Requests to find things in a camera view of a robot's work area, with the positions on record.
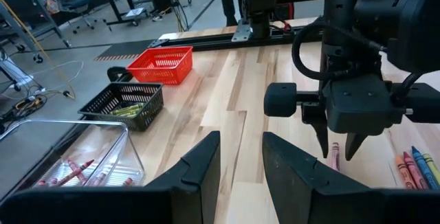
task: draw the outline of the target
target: gray floor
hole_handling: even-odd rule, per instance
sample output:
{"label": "gray floor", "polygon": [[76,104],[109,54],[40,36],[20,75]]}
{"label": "gray floor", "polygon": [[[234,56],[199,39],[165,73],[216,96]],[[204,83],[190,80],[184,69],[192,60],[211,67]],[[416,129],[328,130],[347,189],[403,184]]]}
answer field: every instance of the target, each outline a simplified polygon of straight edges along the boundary
{"label": "gray floor", "polygon": [[[212,0],[192,0],[192,5],[184,8],[188,17],[188,22],[193,23],[194,19],[201,14],[211,1]],[[181,2],[183,5],[186,5],[186,0],[181,0]],[[121,10],[127,9],[127,3],[125,0],[118,1],[117,5]],[[151,8],[149,4],[146,4],[144,7],[147,9]],[[318,16],[321,13],[321,1],[296,4],[296,18]],[[99,8],[99,11],[95,12],[93,17],[96,17],[97,19],[106,19],[108,21],[115,19],[109,5]],[[239,18],[238,11],[236,11],[236,17],[237,19]],[[225,24],[226,18],[223,15],[221,0],[214,0],[212,4],[206,8],[205,12],[201,14],[197,22],[193,24],[191,30],[223,27]],[[87,26],[81,24],[78,34],[73,34],[72,28],[72,26],[68,25],[62,27],[64,36],[70,41],[73,47],[83,48],[65,49],[63,42],[55,34],[46,34],[38,39],[41,41],[40,43],[45,49],[59,48],[58,50],[50,50],[47,52],[55,65],[77,61],[59,67],[67,79],[73,78],[80,69],[81,63],[84,64],[78,77],[71,81],[71,85],[76,94],[76,100],[71,100],[61,95],[55,95],[48,100],[47,104],[41,110],[32,114],[29,117],[31,119],[78,119],[80,115],[77,114],[77,111],[109,84],[109,79],[106,75],[107,69],[111,66],[127,66],[131,62],[131,60],[94,61],[94,58],[103,53],[109,48],[109,46],[88,48],[84,48],[84,46],[154,39],[165,33],[177,32],[177,23],[174,14],[167,14],[163,17],[162,21],[153,22],[152,20],[144,19],[138,27],[127,24],[113,25],[112,32],[110,32],[107,26],[101,22],[95,24],[94,30],[90,30]],[[9,54],[12,54],[11,58],[20,68],[22,68],[22,70],[30,75],[34,75],[35,81],[40,85],[43,85],[46,89],[53,89],[64,83],[63,79],[57,74],[57,72],[51,70],[52,66],[47,59],[41,64],[36,64],[32,60],[31,53],[14,54],[16,49],[11,45],[6,45],[4,48]],[[45,69],[47,71],[44,71],[43,73],[33,74],[34,72]],[[64,91],[69,90],[69,88],[67,85],[64,85],[59,87],[58,90]],[[17,101],[11,100],[11,98],[20,99],[25,96],[25,91],[17,93],[12,89],[7,90],[2,96],[0,96],[0,109],[2,109],[2,111],[8,110]],[[31,137],[34,142],[39,142],[41,140],[44,140],[45,142],[55,142],[66,128],[67,127],[55,128],[52,129],[52,131],[50,131],[51,129],[49,128],[48,130],[46,129],[46,132],[43,132],[40,128],[35,128],[26,132],[27,136]],[[14,147],[14,150],[11,149],[12,148],[8,148],[7,146],[2,146],[0,149],[0,171],[10,169],[11,163],[15,161],[2,161],[3,158],[8,157],[7,155],[15,153],[17,148]],[[26,152],[24,153],[32,153],[33,150],[27,148],[25,151]],[[33,157],[34,156],[26,156],[23,159],[31,159]]]}

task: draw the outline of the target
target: red plastic basket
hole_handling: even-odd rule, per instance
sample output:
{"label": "red plastic basket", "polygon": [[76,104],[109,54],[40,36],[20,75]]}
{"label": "red plastic basket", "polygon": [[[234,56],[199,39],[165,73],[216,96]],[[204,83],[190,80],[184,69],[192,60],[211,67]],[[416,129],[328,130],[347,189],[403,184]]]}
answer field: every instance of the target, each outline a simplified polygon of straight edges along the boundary
{"label": "red plastic basket", "polygon": [[127,69],[139,82],[178,85],[193,68],[193,47],[147,49]]}

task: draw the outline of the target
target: black basket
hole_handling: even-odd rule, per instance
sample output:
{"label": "black basket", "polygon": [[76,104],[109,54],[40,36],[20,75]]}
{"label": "black basket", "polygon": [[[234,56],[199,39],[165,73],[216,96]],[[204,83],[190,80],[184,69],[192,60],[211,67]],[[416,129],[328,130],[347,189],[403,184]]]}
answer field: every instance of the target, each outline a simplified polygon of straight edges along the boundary
{"label": "black basket", "polygon": [[[110,114],[124,105],[136,102],[146,104],[135,117]],[[93,120],[123,122],[132,131],[145,131],[163,106],[162,84],[112,82],[78,113]]]}

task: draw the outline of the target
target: wooden tabletop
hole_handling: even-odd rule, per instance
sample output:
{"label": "wooden tabletop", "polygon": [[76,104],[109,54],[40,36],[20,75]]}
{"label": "wooden tabletop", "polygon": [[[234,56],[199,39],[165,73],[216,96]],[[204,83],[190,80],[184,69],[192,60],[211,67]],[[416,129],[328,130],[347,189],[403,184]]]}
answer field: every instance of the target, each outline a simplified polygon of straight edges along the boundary
{"label": "wooden tabletop", "polygon": [[[301,19],[304,25],[313,19]],[[200,32],[165,34],[183,38],[233,32],[227,27]],[[319,158],[322,152],[310,125],[301,122],[300,111],[289,118],[267,117],[263,96],[271,82],[296,82],[298,90],[318,88],[318,81],[303,76],[294,67],[291,45],[275,45],[193,53],[193,69],[180,86],[164,86],[164,108],[143,133],[133,140],[146,170],[147,184],[174,165],[210,131],[221,131],[221,183],[216,223],[277,223],[267,188],[261,155],[261,135],[271,131]],[[320,43],[301,46],[306,66],[319,69]],[[384,56],[387,79],[402,81],[408,74],[392,66]],[[429,75],[425,81],[439,82]],[[341,173],[372,188],[403,188],[394,164],[395,155],[415,145],[440,164],[439,129],[434,124],[401,125],[369,137],[351,161],[341,156]],[[329,142],[339,142],[344,151],[345,135],[329,132]]]}

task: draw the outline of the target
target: blue crayon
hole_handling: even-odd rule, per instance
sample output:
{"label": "blue crayon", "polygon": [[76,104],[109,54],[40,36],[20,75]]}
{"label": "blue crayon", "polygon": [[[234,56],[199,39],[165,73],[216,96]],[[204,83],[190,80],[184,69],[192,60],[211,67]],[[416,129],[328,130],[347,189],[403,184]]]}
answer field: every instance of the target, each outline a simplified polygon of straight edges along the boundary
{"label": "blue crayon", "polygon": [[415,162],[419,166],[421,173],[424,175],[426,179],[426,183],[428,183],[429,187],[433,190],[440,189],[440,186],[435,181],[434,175],[429,169],[424,157],[414,146],[411,146],[411,148],[412,148],[412,156],[414,157]]}

